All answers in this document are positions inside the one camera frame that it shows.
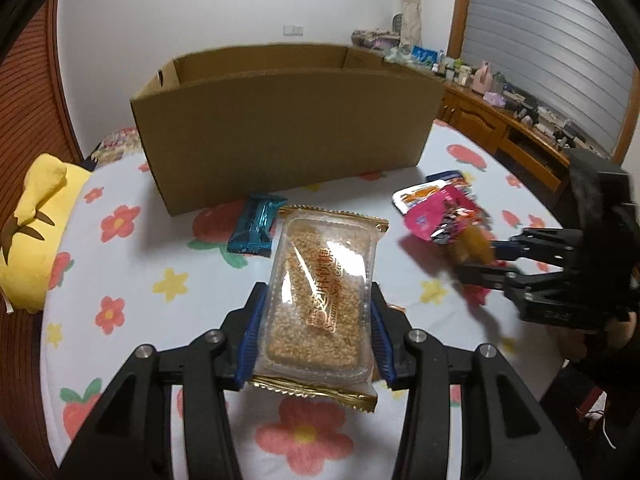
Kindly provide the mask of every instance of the yellow stuffed toy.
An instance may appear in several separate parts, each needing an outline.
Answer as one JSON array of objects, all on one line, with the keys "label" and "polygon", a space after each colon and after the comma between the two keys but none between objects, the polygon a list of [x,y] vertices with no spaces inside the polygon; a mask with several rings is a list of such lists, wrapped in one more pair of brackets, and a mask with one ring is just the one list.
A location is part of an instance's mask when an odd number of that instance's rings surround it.
[{"label": "yellow stuffed toy", "polygon": [[44,153],[24,177],[24,192],[0,235],[0,289],[14,308],[44,308],[60,238],[90,172]]}]

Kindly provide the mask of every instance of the cardboard box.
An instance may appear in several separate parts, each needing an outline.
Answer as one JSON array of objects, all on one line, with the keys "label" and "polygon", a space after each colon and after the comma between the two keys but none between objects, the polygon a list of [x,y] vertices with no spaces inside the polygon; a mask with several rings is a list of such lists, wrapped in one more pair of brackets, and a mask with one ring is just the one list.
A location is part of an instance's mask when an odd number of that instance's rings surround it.
[{"label": "cardboard box", "polygon": [[270,44],[164,65],[131,108],[166,208],[418,163],[444,86],[373,52]]}]

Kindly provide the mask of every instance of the gold wrapper edge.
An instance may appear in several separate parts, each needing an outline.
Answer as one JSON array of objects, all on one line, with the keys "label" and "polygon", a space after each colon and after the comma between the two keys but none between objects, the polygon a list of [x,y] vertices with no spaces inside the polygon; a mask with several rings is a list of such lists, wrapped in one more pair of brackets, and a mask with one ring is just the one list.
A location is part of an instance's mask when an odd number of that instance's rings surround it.
[{"label": "gold wrapper edge", "polygon": [[326,397],[340,402],[343,406],[365,413],[373,413],[378,403],[376,394],[363,394],[347,388],[302,384],[292,379],[255,375],[249,380],[253,386],[297,397]]},{"label": "gold wrapper edge", "polygon": [[278,214],[286,216],[287,214],[295,213],[296,211],[315,211],[317,213],[329,213],[333,215],[343,216],[345,218],[355,218],[358,220],[367,220],[376,225],[376,229],[381,233],[386,233],[389,229],[389,220],[378,218],[376,216],[366,216],[359,213],[352,213],[350,211],[335,211],[331,209],[322,209],[320,207],[313,207],[310,205],[285,205],[278,210]]}]

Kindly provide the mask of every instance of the window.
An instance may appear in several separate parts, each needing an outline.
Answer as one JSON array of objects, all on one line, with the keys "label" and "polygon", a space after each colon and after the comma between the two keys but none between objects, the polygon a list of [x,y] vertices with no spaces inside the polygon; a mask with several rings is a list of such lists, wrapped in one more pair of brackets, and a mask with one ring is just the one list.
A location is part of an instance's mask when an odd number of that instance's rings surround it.
[{"label": "window", "polygon": [[470,0],[462,57],[488,61],[612,152],[635,65],[591,0]]}]

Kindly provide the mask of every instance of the floral bedsheet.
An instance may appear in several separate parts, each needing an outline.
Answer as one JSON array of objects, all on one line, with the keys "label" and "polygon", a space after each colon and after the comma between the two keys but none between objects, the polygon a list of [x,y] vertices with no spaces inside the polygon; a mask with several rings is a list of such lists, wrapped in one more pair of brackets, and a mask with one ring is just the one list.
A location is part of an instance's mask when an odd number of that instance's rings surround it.
[{"label": "floral bedsheet", "polygon": [[[492,215],[493,234],[508,238],[526,226],[559,226],[507,170],[457,131],[434,124],[416,168],[366,174],[287,190],[289,203],[387,218],[374,279],[388,302],[415,327],[443,343],[475,349],[495,344],[535,396],[561,366],[543,327],[521,322],[500,292],[469,308],[442,262],[412,237],[391,195],[427,174],[459,169]],[[87,181],[56,258],[42,325],[42,400],[58,463],[100,393],[141,343],[182,346],[219,327],[241,308],[256,281],[268,282],[271,260],[226,252],[242,201],[172,218],[143,153],[100,168]],[[274,244],[277,244],[278,232]],[[519,260],[525,272],[548,266]],[[383,382],[375,413],[247,386],[227,392],[242,474],[253,479],[388,480],[398,451],[406,392]],[[451,391],[449,477],[460,477],[460,390]],[[182,391],[172,395],[172,455],[177,480],[187,478]]]}]

